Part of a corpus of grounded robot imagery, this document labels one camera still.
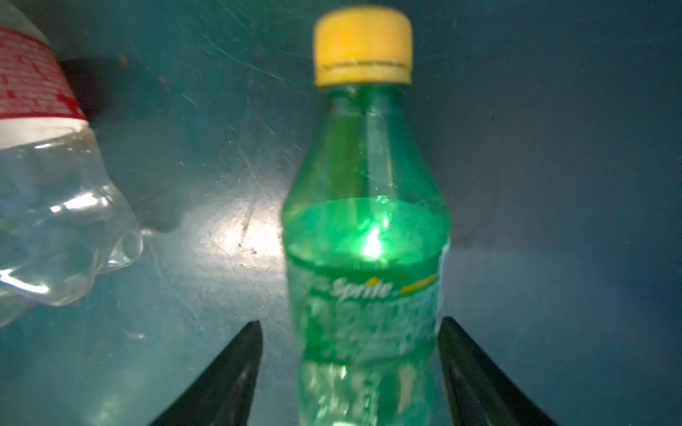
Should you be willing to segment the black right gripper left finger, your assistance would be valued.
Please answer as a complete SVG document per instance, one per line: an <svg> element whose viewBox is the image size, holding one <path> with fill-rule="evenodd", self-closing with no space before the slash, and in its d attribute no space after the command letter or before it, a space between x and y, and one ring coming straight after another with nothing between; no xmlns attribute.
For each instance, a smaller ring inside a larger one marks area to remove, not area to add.
<svg viewBox="0 0 682 426"><path fill-rule="evenodd" d="M246 425L256 389L263 346L260 322L248 322L152 425Z"/></svg>

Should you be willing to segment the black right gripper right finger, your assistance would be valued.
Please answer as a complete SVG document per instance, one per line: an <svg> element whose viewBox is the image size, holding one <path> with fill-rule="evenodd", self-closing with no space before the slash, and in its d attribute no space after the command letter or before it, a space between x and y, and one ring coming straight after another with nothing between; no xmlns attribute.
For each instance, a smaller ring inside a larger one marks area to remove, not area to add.
<svg viewBox="0 0 682 426"><path fill-rule="evenodd" d="M437 343L453 424L556 426L451 317Z"/></svg>

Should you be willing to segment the green sprite bottle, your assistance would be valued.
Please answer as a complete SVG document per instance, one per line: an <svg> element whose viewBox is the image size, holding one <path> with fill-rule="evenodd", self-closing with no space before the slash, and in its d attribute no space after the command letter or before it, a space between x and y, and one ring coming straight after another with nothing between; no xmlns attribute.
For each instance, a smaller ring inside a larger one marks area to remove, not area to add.
<svg viewBox="0 0 682 426"><path fill-rule="evenodd" d="M314 27L324 96L281 213L304 425L428 425L450 212L403 112L410 20L344 7Z"/></svg>

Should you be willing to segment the yellow-cap red label bottle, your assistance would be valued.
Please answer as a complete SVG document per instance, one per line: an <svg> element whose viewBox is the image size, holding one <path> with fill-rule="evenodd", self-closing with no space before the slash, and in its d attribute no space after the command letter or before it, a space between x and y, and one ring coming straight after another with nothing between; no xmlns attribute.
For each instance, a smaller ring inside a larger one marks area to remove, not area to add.
<svg viewBox="0 0 682 426"><path fill-rule="evenodd" d="M1 322L135 263L140 226L43 33L1 5Z"/></svg>

